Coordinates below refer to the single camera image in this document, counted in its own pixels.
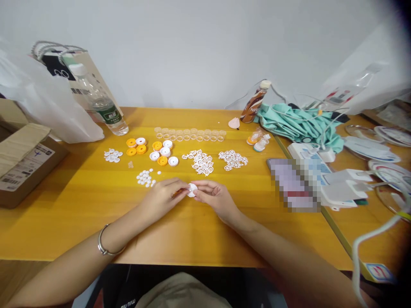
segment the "white bottle cap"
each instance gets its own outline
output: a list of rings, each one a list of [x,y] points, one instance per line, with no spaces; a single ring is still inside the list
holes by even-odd
[[[271,81],[269,81],[269,80],[263,80],[260,83],[260,88],[262,88],[262,89],[268,89],[270,86],[271,86]]]
[[[165,157],[170,157],[171,151],[170,151],[169,148],[164,147],[164,148],[161,148],[160,154],[161,154],[162,156],[165,156]]]
[[[160,158],[160,153],[158,152],[152,152],[150,153],[150,159],[152,161],[157,161]]]
[[[70,71],[76,76],[84,76],[88,73],[87,68],[83,64],[71,64],[68,66]]]
[[[145,138],[137,138],[137,139],[136,139],[136,143],[137,143],[138,145],[144,145],[144,144],[147,143],[147,141],[146,141]]]
[[[168,159],[168,164],[172,167],[175,167],[179,164],[179,159],[175,156],[172,156]]]
[[[173,147],[173,142],[171,140],[166,140],[163,142],[163,147],[171,149]]]

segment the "clear plastic bottle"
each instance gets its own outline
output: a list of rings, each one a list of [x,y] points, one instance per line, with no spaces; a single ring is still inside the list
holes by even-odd
[[[87,90],[90,106],[102,117],[105,124],[114,135],[122,136],[128,133],[128,125],[111,98],[87,71],[83,64],[71,64],[70,71],[78,77],[78,82]]]
[[[347,82],[332,91],[323,102],[324,111],[334,111],[349,102],[354,96],[361,93],[371,82],[371,79],[384,67],[384,63],[375,62],[365,70],[355,75]]]

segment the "bottle cap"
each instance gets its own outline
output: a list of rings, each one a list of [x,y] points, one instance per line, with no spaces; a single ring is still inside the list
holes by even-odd
[[[162,147],[163,147],[163,144],[160,141],[156,141],[153,143],[153,149],[156,152],[160,152]]]
[[[175,156],[172,156],[168,159],[168,164],[172,167],[175,167],[179,164],[179,159]]]
[[[260,88],[262,88],[262,89],[268,89],[270,86],[271,86],[271,81],[269,81],[269,80],[263,80],[260,83]]]
[[[130,138],[125,142],[129,148],[135,148],[137,146],[136,139]]]
[[[136,139],[136,143],[138,144],[138,145],[142,145],[142,144],[146,144],[147,143],[147,141],[146,141],[146,139],[145,138],[137,138]]]
[[[137,147],[137,153],[138,154],[144,154],[147,152],[147,147],[145,145],[139,145]]]
[[[126,152],[128,156],[134,156],[137,153],[137,150],[135,148],[129,148]]]
[[[84,64],[71,64],[68,66],[69,70],[76,76],[84,76],[88,73]]]
[[[157,160],[158,164],[160,166],[165,166],[166,164],[168,164],[168,159],[165,156],[161,156],[158,160]]]
[[[173,148],[173,142],[171,140],[166,140],[163,142],[163,147],[169,148],[171,150]]]
[[[160,153],[158,152],[152,152],[150,153],[150,159],[152,161],[157,161],[160,158]]]

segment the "silver bracelet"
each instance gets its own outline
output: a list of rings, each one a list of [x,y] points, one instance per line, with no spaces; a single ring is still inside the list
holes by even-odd
[[[124,251],[125,246],[119,252],[111,253],[108,250],[104,249],[103,245],[101,244],[101,235],[103,234],[103,231],[105,230],[105,228],[107,228],[109,225],[110,224],[105,225],[104,228],[102,228],[102,230],[100,231],[100,234],[98,236],[98,246],[97,247],[103,255],[111,255],[111,256],[119,255]]]

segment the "sticker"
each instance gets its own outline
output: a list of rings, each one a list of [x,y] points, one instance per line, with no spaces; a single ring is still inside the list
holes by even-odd
[[[365,266],[374,278],[375,282],[395,282],[393,274],[391,274],[390,270],[385,265],[378,263],[365,263]]]
[[[38,144],[13,169],[0,178],[0,190],[16,191],[55,151]]]

